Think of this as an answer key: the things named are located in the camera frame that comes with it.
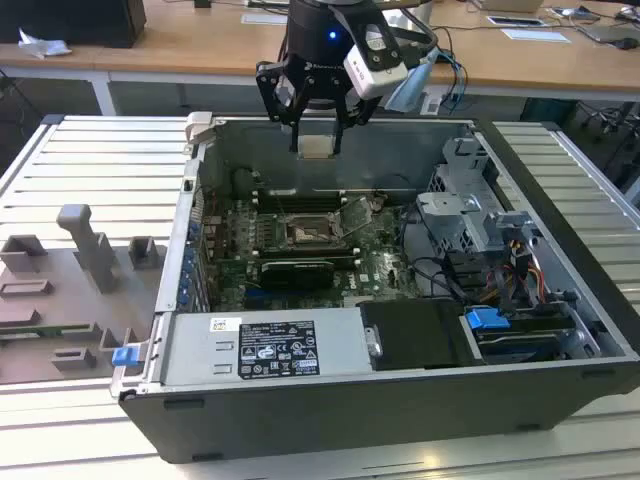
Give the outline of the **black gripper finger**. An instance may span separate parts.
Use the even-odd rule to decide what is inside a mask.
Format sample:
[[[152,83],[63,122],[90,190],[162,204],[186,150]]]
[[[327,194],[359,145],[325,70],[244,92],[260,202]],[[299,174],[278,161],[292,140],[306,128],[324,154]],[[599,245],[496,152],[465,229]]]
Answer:
[[[256,83],[266,112],[271,122],[288,126],[291,129],[289,151],[298,152],[299,124],[306,106],[306,87],[298,92],[294,90],[292,100],[285,104],[277,93],[282,80],[289,80],[290,61],[261,61],[256,65]]]
[[[333,154],[341,152],[344,131],[354,126],[366,125],[374,113],[374,99],[360,99],[352,109],[347,108],[346,96],[340,92],[332,94],[335,103],[336,119],[333,131]]]

